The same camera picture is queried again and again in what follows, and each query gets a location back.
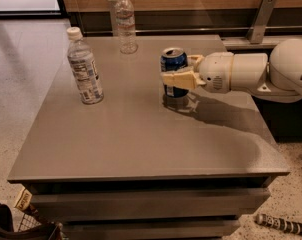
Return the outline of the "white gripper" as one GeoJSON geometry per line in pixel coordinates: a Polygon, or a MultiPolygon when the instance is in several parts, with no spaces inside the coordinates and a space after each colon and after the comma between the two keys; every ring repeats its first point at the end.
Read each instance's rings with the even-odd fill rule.
{"type": "Polygon", "coordinates": [[[204,58],[203,55],[188,55],[189,67],[160,74],[165,85],[193,90],[199,86],[210,93],[228,93],[234,54],[215,52],[204,58]],[[199,66],[199,73],[194,70],[199,66]]]}

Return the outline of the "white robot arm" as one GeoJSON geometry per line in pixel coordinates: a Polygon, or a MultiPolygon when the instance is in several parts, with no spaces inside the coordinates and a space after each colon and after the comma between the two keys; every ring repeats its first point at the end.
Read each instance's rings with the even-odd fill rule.
{"type": "Polygon", "coordinates": [[[190,55],[190,65],[161,74],[165,85],[210,93],[247,92],[259,99],[292,103],[302,99],[302,40],[285,40],[267,55],[215,52],[190,55]]]}

